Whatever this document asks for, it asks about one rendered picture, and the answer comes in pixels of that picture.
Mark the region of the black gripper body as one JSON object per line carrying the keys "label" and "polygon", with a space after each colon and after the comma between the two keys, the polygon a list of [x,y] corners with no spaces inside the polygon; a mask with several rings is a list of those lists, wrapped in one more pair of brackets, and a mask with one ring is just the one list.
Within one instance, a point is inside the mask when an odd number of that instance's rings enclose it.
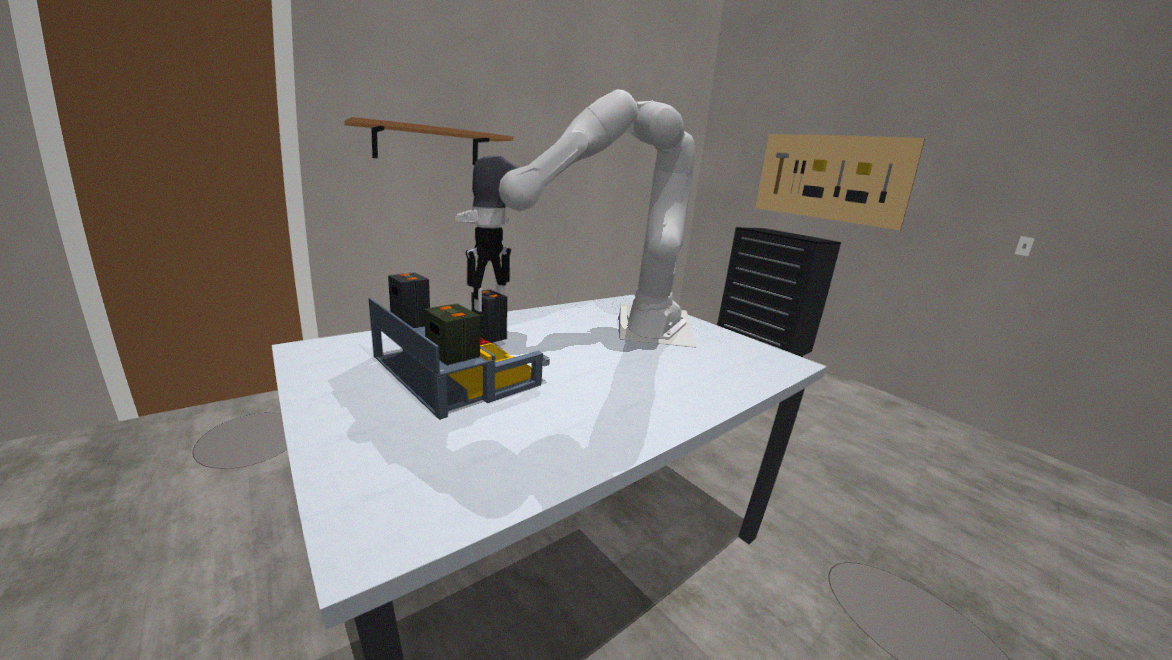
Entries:
{"label": "black gripper body", "polygon": [[490,260],[495,261],[495,251],[493,250],[498,249],[499,250],[499,256],[500,256],[500,251],[503,250],[502,240],[503,240],[503,229],[502,227],[491,227],[491,229],[488,229],[488,227],[475,227],[475,241],[476,241],[476,245],[475,245],[473,249],[477,247],[476,249],[477,252],[478,252],[477,256],[481,257],[481,260],[484,259],[486,249],[490,249],[491,253],[489,256],[488,261],[490,261]]}

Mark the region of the yellow open bin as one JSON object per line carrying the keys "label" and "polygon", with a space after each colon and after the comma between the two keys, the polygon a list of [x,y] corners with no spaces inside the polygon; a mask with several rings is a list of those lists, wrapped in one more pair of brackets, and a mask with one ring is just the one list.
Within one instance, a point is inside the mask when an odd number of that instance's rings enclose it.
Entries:
{"label": "yellow open bin", "polygon": [[[512,358],[507,355],[507,352],[495,346],[495,343],[484,343],[481,345],[481,347],[495,354],[496,362]],[[483,366],[468,370],[459,370],[448,375],[466,388],[468,399],[476,399],[483,395]],[[500,389],[509,385],[515,385],[529,379],[531,379],[531,366],[529,365],[522,365],[507,370],[502,370],[499,373],[495,373],[495,389]]]}

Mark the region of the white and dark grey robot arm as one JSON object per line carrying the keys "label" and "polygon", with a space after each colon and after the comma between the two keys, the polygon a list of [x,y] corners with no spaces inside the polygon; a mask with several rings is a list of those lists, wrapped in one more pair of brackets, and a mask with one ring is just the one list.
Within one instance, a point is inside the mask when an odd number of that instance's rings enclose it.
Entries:
{"label": "white and dark grey robot arm", "polygon": [[500,227],[509,222],[506,206],[517,211],[533,207],[557,175],[577,161],[604,151],[624,132],[649,143],[657,150],[657,163],[639,284],[627,326],[639,336],[669,340],[687,324],[672,298],[695,159],[695,142],[683,125],[681,114],[672,106],[657,101],[636,103],[628,91],[611,91],[582,110],[561,138],[527,166],[515,166],[502,156],[477,159],[473,207],[456,215],[455,222]]}

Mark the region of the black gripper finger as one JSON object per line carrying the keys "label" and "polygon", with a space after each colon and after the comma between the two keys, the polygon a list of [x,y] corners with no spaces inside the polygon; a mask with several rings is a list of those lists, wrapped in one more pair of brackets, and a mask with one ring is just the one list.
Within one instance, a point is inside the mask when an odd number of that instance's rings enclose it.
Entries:
{"label": "black gripper finger", "polygon": [[482,290],[481,290],[481,285],[482,285],[483,275],[484,275],[484,272],[485,272],[485,267],[488,265],[488,259],[489,259],[489,256],[491,253],[491,250],[486,249],[483,261],[481,260],[481,257],[478,257],[478,259],[477,259],[478,264],[477,264],[477,268],[476,268],[476,259],[475,259],[476,253],[477,253],[476,249],[472,249],[470,251],[466,250],[466,252],[465,252],[466,253],[466,285],[473,287],[473,309],[477,309],[477,311],[481,312],[482,311]]}
{"label": "black gripper finger", "polygon": [[[504,294],[504,286],[510,281],[510,253],[511,249],[503,247],[502,256],[499,256],[499,250],[495,249],[495,261],[492,261],[495,268],[496,278],[496,292]],[[500,268],[502,267],[502,268]],[[502,273],[503,271],[503,273]],[[504,275],[504,277],[503,277]]]}

